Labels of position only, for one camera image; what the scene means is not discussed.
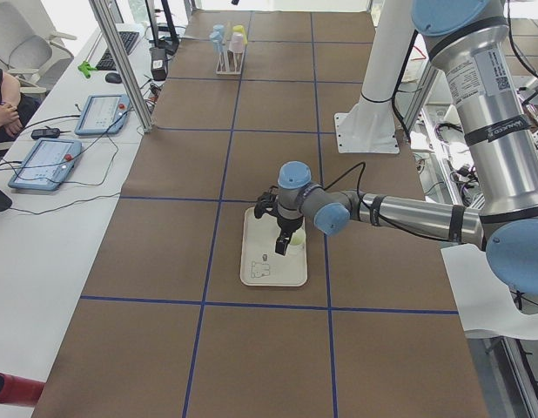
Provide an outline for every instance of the person's arm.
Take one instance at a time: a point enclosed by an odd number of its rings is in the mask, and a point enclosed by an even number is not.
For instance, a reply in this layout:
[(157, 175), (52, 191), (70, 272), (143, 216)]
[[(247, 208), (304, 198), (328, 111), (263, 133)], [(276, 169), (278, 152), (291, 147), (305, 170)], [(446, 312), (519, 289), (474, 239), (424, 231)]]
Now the person's arm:
[(8, 104), (0, 105), (0, 127), (4, 126), (6, 133), (11, 137), (14, 137), (15, 135), (12, 135), (11, 133), (11, 129), (13, 128), (9, 126), (17, 126), (16, 124), (19, 124), (17, 108)]
[(19, 105), (22, 98), (19, 89), (19, 80), (11, 74), (3, 72), (2, 85), (0, 86), (2, 101), (12, 106)]

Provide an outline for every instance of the red cylinder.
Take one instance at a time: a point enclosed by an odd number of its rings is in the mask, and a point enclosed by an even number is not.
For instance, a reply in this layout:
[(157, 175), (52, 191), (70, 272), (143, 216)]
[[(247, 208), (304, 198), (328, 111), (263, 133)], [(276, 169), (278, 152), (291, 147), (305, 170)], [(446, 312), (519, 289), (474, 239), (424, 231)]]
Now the red cylinder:
[(35, 407), (44, 383), (11, 374), (0, 373), (0, 403), (19, 407)]

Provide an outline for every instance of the blue joint cap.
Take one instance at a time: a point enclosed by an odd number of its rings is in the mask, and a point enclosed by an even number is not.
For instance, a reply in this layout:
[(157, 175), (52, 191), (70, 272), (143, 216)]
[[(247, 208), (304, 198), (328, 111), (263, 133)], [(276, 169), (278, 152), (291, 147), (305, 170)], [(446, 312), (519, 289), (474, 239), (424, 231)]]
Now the blue joint cap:
[(424, 37), (444, 37), (470, 24), (490, 1), (414, 0), (412, 21)]
[(516, 220), (492, 233), (486, 258), (503, 283), (538, 294), (538, 219)]
[(299, 161), (290, 161), (280, 167), (279, 187), (298, 189), (312, 181), (310, 167)]
[(328, 203), (315, 214), (313, 224), (325, 235), (339, 233), (350, 220), (350, 212), (339, 202)]

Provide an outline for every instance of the white tray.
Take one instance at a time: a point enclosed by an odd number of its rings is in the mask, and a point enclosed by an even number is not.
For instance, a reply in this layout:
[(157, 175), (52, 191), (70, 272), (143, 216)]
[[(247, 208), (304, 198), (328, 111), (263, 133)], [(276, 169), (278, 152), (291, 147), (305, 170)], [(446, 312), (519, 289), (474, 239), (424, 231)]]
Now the white tray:
[(248, 286), (302, 286), (307, 280), (306, 244), (289, 246), (286, 255), (275, 253), (280, 234), (277, 219), (253, 216), (253, 207), (245, 211), (240, 279)]

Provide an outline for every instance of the white desk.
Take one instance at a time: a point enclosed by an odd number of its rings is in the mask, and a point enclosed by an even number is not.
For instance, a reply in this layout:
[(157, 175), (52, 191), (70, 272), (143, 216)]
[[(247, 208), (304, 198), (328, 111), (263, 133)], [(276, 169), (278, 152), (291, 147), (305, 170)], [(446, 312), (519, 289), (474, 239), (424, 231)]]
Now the white desk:
[[(119, 26), (119, 29), (126, 28), (135, 30), (136, 26)], [(122, 84), (104, 81), (104, 71), (93, 71), (91, 78), (86, 79), (77, 70), (96, 36), (98, 30), (30, 123), (77, 114), (74, 104), (83, 108), (91, 94), (124, 92)], [(102, 39), (91, 64), (100, 59), (105, 48), (106, 42)], [(151, 75), (148, 49), (147, 41), (141, 38), (130, 55), (139, 85)], [(76, 122), (76, 119), (60, 119), (45, 125), (68, 131), (75, 128)], [(34, 144), (30, 132), (35, 128), (20, 136), (5, 159), (24, 158)], [(52, 193), (15, 192), (7, 186), (12, 172), (3, 171), (0, 172), (0, 189), (11, 197), (14, 207), (33, 212), (117, 193), (138, 151), (142, 137), (138, 128), (138, 118), (131, 112), (121, 132), (111, 136), (119, 151), (101, 186), (63, 184)], [(86, 147), (95, 138), (80, 139)], [(108, 138), (101, 138), (84, 153), (69, 180), (100, 182), (114, 151)], [(97, 199), (38, 216), (0, 212), (0, 372), (46, 381), (117, 201), (118, 198)], [(0, 418), (25, 418), (32, 411), (32, 408), (0, 405)]]

